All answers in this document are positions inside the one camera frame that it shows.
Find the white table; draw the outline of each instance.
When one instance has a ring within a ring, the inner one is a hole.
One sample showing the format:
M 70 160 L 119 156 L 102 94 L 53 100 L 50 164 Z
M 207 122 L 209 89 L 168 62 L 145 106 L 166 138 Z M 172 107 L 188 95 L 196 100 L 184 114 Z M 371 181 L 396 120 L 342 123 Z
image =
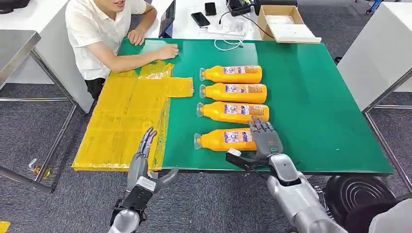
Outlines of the white table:
M 163 13 L 170 5 L 172 0 L 153 0 L 152 5 L 157 9 L 157 19 L 155 24 L 148 30 L 146 33 L 147 38 L 158 38 L 159 36 L 159 21 Z M 173 32 L 172 38 L 175 39 L 222 39 L 222 35 L 211 34 L 206 31 L 205 28 L 199 28 L 196 22 L 193 20 L 190 14 L 196 12 L 205 13 L 205 3 L 214 2 L 216 5 L 216 15 L 215 16 L 206 16 L 210 21 L 211 25 L 217 25 L 220 17 L 223 13 L 227 12 L 226 1 L 225 0 L 176 0 L 176 11 L 175 19 L 173 22 Z M 248 33 L 246 40 L 261 40 L 259 34 L 259 28 L 256 27 L 249 20 L 238 16 L 233 17 L 231 14 L 226 14 L 222 18 L 222 24 L 224 27 L 229 27 L 232 20 L 244 20 L 248 24 Z M 237 36 L 228 36 L 227 39 L 236 39 Z
M 85 81 L 77 69 L 73 49 L 69 43 L 64 16 L 67 2 L 68 0 L 31 0 L 25 8 L 0 15 L 0 29 L 38 32 L 41 39 L 36 44 L 36 52 L 81 109 L 88 113 L 93 98 L 87 92 Z M 6 82 L 53 83 L 30 56 Z
M 412 92 L 412 2 L 383 2 L 338 64 L 348 89 L 365 114 L 407 188 L 412 184 L 369 111 L 412 109 L 379 105 L 394 91 Z

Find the small yellow object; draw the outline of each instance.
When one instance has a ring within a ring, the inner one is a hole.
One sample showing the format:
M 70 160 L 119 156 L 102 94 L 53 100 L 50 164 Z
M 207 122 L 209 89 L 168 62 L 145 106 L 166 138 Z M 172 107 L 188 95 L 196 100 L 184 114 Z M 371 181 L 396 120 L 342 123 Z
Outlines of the small yellow object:
M 222 67 L 210 69 L 200 68 L 200 80 L 211 80 L 215 83 L 259 83 L 262 79 L 260 66 Z
M 214 102 L 211 104 L 197 104 L 196 115 L 206 116 L 216 121 L 247 124 L 253 121 L 252 116 L 269 120 L 269 107 L 263 104 Z
M 34 168 L 33 168 L 33 170 L 32 170 L 33 175 L 36 175 L 36 176 L 37 176 L 38 173 L 40 172 L 40 169 L 41 169 L 41 166 L 35 165 Z M 46 171 L 44 172 L 43 178 L 46 179 L 46 178 L 48 178 L 51 174 L 52 174 L 52 169 L 49 167 L 49 168 L 47 168 Z
M 195 133 L 194 148 L 208 148 L 214 151 L 228 151 L 230 148 L 237 150 L 256 150 L 249 128 L 213 130 L 204 135 Z
M 10 222 L 0 221 L 0 233 L 6 233 L 7 229 L 9 229 Z
M 200 98 L 209 97 L 217 101 L 244 103 L 264 103 L 268 90 L 263 84 L 224 84 L 200 85 Z

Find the yellow plastic bag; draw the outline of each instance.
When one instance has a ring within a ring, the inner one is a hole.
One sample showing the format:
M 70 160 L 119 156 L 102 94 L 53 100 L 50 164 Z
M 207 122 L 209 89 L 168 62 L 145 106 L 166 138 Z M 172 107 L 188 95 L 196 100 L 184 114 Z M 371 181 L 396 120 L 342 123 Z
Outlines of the yellow plastic bag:
M 193 95 L 192 78 L 172 78 L 172 64 L 158 61 L 134 71 L 111 73 L 87 126 L 72 167 L 127 171 L 144 132 L 158 130 L 149 170 L 161 169 L 169 120 L 169 97 Z

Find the black pants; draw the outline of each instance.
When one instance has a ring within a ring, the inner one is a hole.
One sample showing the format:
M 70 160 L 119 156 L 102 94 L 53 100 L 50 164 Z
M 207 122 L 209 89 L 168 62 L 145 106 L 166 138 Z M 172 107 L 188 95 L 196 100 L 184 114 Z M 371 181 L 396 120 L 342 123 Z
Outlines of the black pants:
M 87 91 L 91 94 L 93 99 L 97 101 L 99 99 L 99 95 L 102 92 L 103 84 L 106 82 L 104 78 L 96 78 L 93 80 L 85 80 L 87 85 Z

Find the silver robotic arm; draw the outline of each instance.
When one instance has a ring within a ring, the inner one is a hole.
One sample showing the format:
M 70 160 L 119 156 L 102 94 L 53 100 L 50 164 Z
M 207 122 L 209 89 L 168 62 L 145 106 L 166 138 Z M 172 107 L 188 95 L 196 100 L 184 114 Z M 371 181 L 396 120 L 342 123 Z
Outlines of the silver robotic arm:
M 157 131 L 150 127 L 143 135 L 139 148 L 132 157 L 124 198 L 115 207 L 114 213 L 117 214 L 114 217 L 109 233 L 134 232 L 139 224 L 145 220 L 142 219 L 145 215 L 144 209 L 153 194 L 176 178 L 179 170 L 174 168 L 157 181 L 149 179 L 147 174 L 147 157 L 156 134 Z
M 329 218 L 313 187 L 296 170 L 290 157 L 282 153 L 282 143 L 273 126 L 261 119 L 253 120 L 249 126 L 257 147 L 255 159 L 268 159 L 274 171 L 267 180 L 269 191 L 290 223 L 299 233 L 347 233 Z

